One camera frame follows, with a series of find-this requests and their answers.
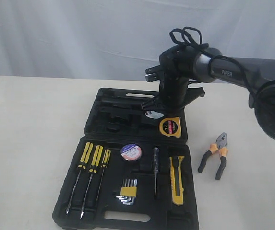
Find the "pliers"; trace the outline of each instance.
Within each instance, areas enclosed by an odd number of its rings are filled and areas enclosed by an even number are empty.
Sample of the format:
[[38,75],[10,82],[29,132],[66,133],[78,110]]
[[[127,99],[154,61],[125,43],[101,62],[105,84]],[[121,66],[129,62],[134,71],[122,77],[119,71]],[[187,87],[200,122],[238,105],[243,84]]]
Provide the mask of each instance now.
[[229,150],[226,148],[226,145],[227,145],[227,133],[222,133],[217,138],[216,143],[212,143],[210,145],[210,150],[208,150],[203,155],[203,158],[202,158],[201,163],[198,168],[198,172],[202,173],[202,171],[205,168],[206,161],[208,160],[208,158],[218,151],[219,156],[220,156],[220,166],[217,170],[215,179],[220,180],[220,178],[223,174],[223,171],[226,167],[226,155],[229,152]]

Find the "white curtain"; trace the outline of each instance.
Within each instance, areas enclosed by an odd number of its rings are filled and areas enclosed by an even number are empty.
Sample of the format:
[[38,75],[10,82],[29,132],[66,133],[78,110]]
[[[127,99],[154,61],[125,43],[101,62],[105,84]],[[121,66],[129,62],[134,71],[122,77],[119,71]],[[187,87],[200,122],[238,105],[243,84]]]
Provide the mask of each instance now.
[[143,80],[184,26],[225,55],[275,58],[275,0],[0,0],[0,75]]

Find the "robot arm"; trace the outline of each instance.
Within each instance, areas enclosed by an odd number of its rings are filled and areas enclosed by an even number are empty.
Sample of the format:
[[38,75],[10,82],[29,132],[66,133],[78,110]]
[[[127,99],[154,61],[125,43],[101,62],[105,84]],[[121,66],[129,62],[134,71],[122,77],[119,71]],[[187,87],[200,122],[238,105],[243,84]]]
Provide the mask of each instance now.
[[222,56],[219,50],[193,41],[187,28],[170,32],[174,42],[177,40],[172,33],[182,32],[185,42],[177,41],[176,46],[160,55],[159,66],[146,70],[147,81],[160,80],[160,94],[155,102],[144,104],[143,109],[164,109],[170,113],[183,109],[204,96],[203,88],[188,88],[190,84],[221,79],[248,89],[249,107],[255,109],[264,132],[275,139],[275,60]]

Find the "black plastic case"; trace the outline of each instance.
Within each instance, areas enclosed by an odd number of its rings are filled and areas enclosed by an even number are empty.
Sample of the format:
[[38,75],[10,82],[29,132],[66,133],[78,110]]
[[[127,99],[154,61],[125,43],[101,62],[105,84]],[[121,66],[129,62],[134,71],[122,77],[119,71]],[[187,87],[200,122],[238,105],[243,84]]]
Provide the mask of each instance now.
[[[128,94],[157,96],[158,92],[102,88],[98,91],[88,117],[84,133],[73,156],[59,198],[53,211],[56,224],[64,229],[93,229],[95,227],[128,230],[197,230],[199,229],[195,191],[191,170],[191,158],[187,141],[184,111],[169,115],[180,117],[180,138],[166,137],[159,132],[158,120],[148,118],[140,104],[149,98],[132,97]],[[80,219],[81,206],[89,174],[81,174],[70,213],[65,210],[74,186],[77,164],[86,142],[102,145],[111,150],[110,163],[105,170],[99,199],[96,201],[102,170],[94,174],[87,195],[85,214]],[[135,163],[125,161],[121,148],[130,143],[139,145],[142,157]],[[154,199],[155,178],[153,173],[153,148],[159,147],[158,193]],[[172,203],[169,157],[185,156],[182,165],[184,205]],[[137,196],[134,205],[123,205],[116,195],[120,194],[123,179],[137,179]],[[105,218],[106,211],[147,214],[148,222]]]

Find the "white table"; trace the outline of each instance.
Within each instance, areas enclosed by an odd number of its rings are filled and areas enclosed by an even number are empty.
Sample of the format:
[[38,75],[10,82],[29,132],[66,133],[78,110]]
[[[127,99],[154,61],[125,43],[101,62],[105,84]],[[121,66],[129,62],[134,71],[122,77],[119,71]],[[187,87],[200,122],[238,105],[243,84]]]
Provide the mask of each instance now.
[[[186,107],[202,230],[275,229],[275,141],[248,108],[248,92],[204,84]],[[0,76],[0,230],[59,230],[52,211],[101,87],[157,90],[157,83]],[[227,167],[218,156],[198,173],[202,155],[228,134]]]

